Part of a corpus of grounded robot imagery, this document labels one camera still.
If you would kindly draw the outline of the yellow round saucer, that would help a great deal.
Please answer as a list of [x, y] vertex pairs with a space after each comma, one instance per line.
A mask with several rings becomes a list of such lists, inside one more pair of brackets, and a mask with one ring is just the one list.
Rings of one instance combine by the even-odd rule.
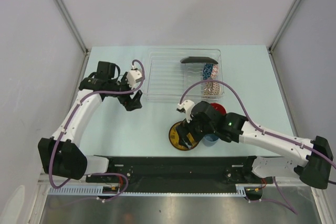
[[[177, 127], [178, 125], [183, 124], [183, 123], [184, 123], [184, 121], [176, 122], [175, 124], [172, 125], [172, 127], [171, 127], [170, 130], [169, 130], [169, 141], [170, 141], [170, 143], [172, 144], [172, 146], [173, 146], [174, 148], [176, 148], [177, 150], [179, 150], [179, 151], [187, 151], [185, 147], [180, 146], [180, 145], [178, 144], [179, 136], [178, 136], [177, 131], [176, 131], [176, 127]], [[187, 137], [188, 137], [190, 140], [193, 140], [194, 142], [196, 142], [196, 143], [197, 143], [197, 146], [199, 145], [199, 142], [197, 142], [197, 141], [194, 140], [194, 138], [192, 137], [192, 135], [191, 135], [190, 132], [188, 132]]]

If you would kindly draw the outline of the light blue cup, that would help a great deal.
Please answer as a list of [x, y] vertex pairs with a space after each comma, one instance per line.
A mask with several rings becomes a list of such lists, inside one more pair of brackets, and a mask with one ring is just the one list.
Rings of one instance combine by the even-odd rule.
[[208, 134], [203, 137], [202, 142], [205, 146], [210, 147], [213, 146], [218, 141], [218, 139], [218, 136], [214, 134]]

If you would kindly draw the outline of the white wire dish rack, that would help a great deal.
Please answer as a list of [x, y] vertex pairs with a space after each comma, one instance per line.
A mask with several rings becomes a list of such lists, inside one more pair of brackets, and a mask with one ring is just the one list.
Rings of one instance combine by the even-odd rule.
[[[216, 80], [222, 81], [222, 55], [219, 49], [150, 48], [148, 50], [144, 90], [148, 101], [178, 103], [186, 89], [203, 80], [202, 74], [205, 63], [180, 63], [182, 58], [189, 56], [210, 57], [217, 60], [219, 74]], [[219, 95], [205, 98], [205, 82], [194, 87], [185, 98], [198, 102], [200, 100], [217, 101], [223, 96], [224, 88], [220, 85], [221, 92]]]

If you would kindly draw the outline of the red black mug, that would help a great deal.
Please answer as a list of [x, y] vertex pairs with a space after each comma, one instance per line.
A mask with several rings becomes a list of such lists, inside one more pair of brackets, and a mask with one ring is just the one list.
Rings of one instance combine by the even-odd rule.
[[227, 112], [226, 112], [226, 109], [221, 105], [221, 104], [218, 104], [218, 103], [211, 103], [211, 106], [216, 110], [218, 111], [221, 115], [225, 115]]

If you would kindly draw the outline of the red white patterned bowl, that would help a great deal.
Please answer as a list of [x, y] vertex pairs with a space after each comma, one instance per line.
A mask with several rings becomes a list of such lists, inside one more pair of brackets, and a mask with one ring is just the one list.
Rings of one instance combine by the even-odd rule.
[[[213, 65], [212, 79], [207, 80], [216, 80], [219, 74], [219, 66]], [[204, 84], [204, 97], [211, 98], [212, 96], [217, 96], [221, 92], [221, 87], [217, 82], [205, 82]]]

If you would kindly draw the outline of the black floral square plate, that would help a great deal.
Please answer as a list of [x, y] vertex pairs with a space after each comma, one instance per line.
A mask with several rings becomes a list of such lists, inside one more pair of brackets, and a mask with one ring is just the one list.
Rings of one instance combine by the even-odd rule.
[[180, 63], [187, 64], [187, 63], [208, 63], [208, 64], [214, 64], [217, 65], [218, 61], [210, 58], [210, 57], [196, 57], [196, 56], [189, 56], [182, 58], [180, 60]]

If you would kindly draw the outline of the blue white patterned bowl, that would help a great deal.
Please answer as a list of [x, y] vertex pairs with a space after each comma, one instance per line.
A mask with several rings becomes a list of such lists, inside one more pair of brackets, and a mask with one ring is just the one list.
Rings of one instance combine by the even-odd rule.
[[203, 80], [212, 79], [213, 64], [206, 63], [203, 68]]

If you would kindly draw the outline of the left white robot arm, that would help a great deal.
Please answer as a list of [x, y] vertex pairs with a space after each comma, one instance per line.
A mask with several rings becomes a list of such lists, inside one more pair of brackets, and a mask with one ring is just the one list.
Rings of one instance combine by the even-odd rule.
[[85, 155], [80, 150], [82, 135], [96, 109], [106, 97], [117, 98], [127, 110], [142, 108], [141, 86], [145, 79], [144, 66], [133, 60], [125, 73], [111, 62], [99, 61], [96, 71], [85, 77], [79, 85], [77, 97], [61, 123], [49, 138], [41, 138], [38, 151], [43, 170], [66, 180], [79, 180], [83, 176], [98, 174], [105, 182], [115, 178], [116, 169], [103, 156]]

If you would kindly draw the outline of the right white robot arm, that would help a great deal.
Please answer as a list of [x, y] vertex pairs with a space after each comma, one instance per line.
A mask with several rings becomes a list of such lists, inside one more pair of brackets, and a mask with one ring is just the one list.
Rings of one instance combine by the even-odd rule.
[[252, 157], [242, 169], [243, 179], [254, 183], [259, 178], [292, 177], [304, 184], [327, 189], [333, 154], [326, 138], [316, 136], [311, 140], [287, 136], [266, 129], [248, 117], [217, 111], [210, 103], [197, 104], [186, 100], [176, 110], [185, 119], [176, 127], [179, 145], [191, 149], [194, 142], [214, 136], [224, 142], [253, 145], [276, 153], [276, 157]]

